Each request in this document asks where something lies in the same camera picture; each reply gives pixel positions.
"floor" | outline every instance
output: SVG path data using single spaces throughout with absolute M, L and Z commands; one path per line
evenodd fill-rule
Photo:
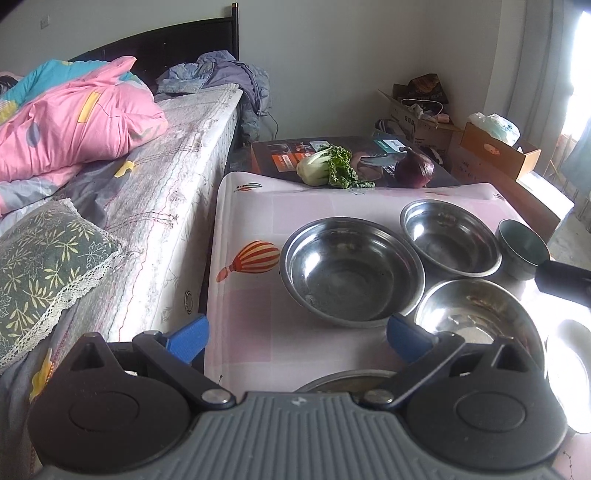
M 574 215 L 560 226 L 548 248 L 557 261 L 591 270 L 591 233 Z

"lace trim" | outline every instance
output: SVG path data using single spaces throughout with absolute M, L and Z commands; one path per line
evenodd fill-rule
M 59 200 L 59 203 L 64 205 L 71 213 L 82 218 L 70 199 Z M 103 263 L 87 271 L 56 294 L 39 321 L 24 336 L 20 337 L 8 353 L 0 359 L 0 373 L 34 349 L 41 340 L 51 333 L 53 327 L 59 321 L 62 311 L 70 308 L 76 300 L 95 288 L 106 273 L 111 269 L 115 269 L 126 257 L 127 243 L 124 240 L 114 237 L 91 222 L 88 223 L 93 225 L 105 238 L 108 238 L 111 243 L 118 245 L 118 250 L 111 253 Z

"dark wooden headboard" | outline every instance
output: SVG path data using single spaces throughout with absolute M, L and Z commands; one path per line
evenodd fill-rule
M 232 4 L 230 17 L 172 25 L 122 38 L 72 61 L 112 61 L 126 55 L 134 56 L 137 61 L 132 72 L 152 88 L 168 68 L 195 62 L 198 56 L 213 50 L 227 50 L 239 58 L 238 4 Z

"white wall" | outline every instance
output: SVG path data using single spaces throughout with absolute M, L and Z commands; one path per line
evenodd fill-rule
M 244 0 L 241 60 L 271 78 L 279 137 L 364 134 L 378 89 L 422 74 L 409 39 L 429 0 Z M 24 0 L 0 24 L 0 70 L 24 74 L 154 28 L 226 13 L 231 0 Z M 41 30 L 40 20 L 51 24 Z
M 499 40 L 483 113 L 507 116 L 517 80 L 527 0 L 503 0 Z
M 506 116 L 517 78 L 527 0 L 430 0 L 425 71 L 439 74 L 456 125 L 483 112 Z
M 438 73 L 454 123 L 482 111 L 491 84 L 503 0 L 431 0 L 423 66 Z

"hot air balloon print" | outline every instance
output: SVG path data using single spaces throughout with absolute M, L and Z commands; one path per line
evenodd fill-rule
M 255 189 L 261 189 L 262 185 L 260 183 L 257 183 L 255 181 L 247 183 L 245 185 L 239 185 L 238 187 L 236 187 L 236 192 L 250 192 L 251 190 L 255 190 Z
M 225 280 L 230 272 L 264 273 L 279 263 L 281 251 L 272 243 L 256 240 L 245 246 L 234 258 L 231 265 L 217 274 L 216 282 Z

